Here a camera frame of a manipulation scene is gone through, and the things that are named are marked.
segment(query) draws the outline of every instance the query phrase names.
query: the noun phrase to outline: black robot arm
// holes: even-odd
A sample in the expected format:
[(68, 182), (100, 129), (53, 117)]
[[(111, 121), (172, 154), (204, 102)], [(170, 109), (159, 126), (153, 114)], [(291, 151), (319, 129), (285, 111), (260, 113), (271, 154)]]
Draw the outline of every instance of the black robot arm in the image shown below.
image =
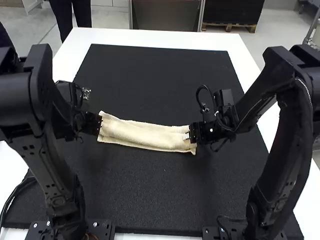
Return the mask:
[(52, 228), (65, 240), (80, 240), (86, 233), (84, 193), (56, 139), (72, 141), (80, 132), (98, 136), (101, 117), (81, 111), (84, 93), (74, 83), (53, 82), (47, 44), (32, 46), (25, 59), (0, 48), (0, 72), (0, 141), (16, 150), (34, 174)]
[(306, 184), (313, 142), (320, 132), (320, 53), (307, 45), (296, 45), (290, 51), (269, 47), (263, 57), (263, 71), (236, 104), (231, 90), (212, 94), (200, 87), (209, 91), (213, 110), (200, 102), (197, 94), (203, 121), (190, 125), (191, 142), (213, 144), (225, 139), (224, 144), (249, 132), (278, 102), (276, 136), (247, 201), (246, 240), (273, 240), (282, 231)]

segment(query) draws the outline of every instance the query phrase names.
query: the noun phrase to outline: gray floor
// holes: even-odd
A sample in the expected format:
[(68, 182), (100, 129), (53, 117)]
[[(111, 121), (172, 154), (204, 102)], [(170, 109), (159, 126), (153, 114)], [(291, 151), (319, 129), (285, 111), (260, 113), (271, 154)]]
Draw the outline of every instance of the gray floor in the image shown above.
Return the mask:
[[(20, 56), (26, 56), (33, 44), (50, 44), (53, 54), (60, 46), (60, 34), (51, 9), (36, 8), (29, 15), (20, 7), (0, 7), (0, 21), (9, 33)], [(73, 25), (77, 26), (73, 16)], [(93, 10), (94, 28), (128, 29), (128, 13)]]
[[(23, 8), (0, 7), (0, 21), (6, 27), (20, 56), (26, 56), (31, 45), (49, 43), (55, 54), (61, 46), (59, 29), (51, 9), (36, 8), (27, 16)], [(284, 46), (287, 49), (301, 44), (307, 34), (312, 18), (291, 10), (264, 9), (256, 33), (243, 28), (233, 28), (239, 33), (258, 67), (264, 67), (263, 52), (269, 46)], [(94, 28), (128, 29), (128, 13), (105, 10), (92, 11)], [(211, 27), (207, 32), (222, 32), (223, 27)], [(314, 154), (320, 167), (320, 152)]]

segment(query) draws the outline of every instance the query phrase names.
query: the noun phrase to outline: mounting plate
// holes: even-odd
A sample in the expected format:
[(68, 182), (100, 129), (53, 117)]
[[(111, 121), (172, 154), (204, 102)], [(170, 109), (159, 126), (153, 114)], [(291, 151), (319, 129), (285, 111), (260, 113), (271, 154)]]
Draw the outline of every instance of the mounting plate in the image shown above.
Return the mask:
[[(227, 233), (216, 226), (205, 226), (202, 229), (202, 240), (244, 240), (243, 231), (246, 225), (237, 224), (232, 225), (229, 233), (231, 238), (228, 238)], [(274, 240), (287, 240), (287, 236), (284, 231), (281, 231)]]
[[(110, 220), (87, 219), (87, 233), (95, 235), (99, 240), (114, 240), (116, 227)], [(31, 223), (25, 240), (63, 240), (61, 234), (54, 236), (49, 221)]]

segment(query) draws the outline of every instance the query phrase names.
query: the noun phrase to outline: cream towel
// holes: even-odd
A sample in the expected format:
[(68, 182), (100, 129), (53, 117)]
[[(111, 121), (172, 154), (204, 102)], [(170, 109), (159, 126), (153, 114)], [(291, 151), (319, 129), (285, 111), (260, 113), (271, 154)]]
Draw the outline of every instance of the cream towel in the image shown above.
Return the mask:
[(98, 142), (164, 152), (196, 154), (196, 143), (190, 143), (189, 126), (163, 126), (122, 120), (100, 111), (102, 124)]

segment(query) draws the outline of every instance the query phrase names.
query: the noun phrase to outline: person's leg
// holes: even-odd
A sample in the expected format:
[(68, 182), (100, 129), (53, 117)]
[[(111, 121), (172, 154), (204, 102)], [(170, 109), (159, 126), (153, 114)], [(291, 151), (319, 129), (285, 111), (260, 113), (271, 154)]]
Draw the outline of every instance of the person's leg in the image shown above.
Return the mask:
[(73, 28), (71, 0), (49, 0), (60, 31), (61, 41), (64, 42)]
[(76, 24), (81, 28), (92, 28), (91, 0), (72, 0)]

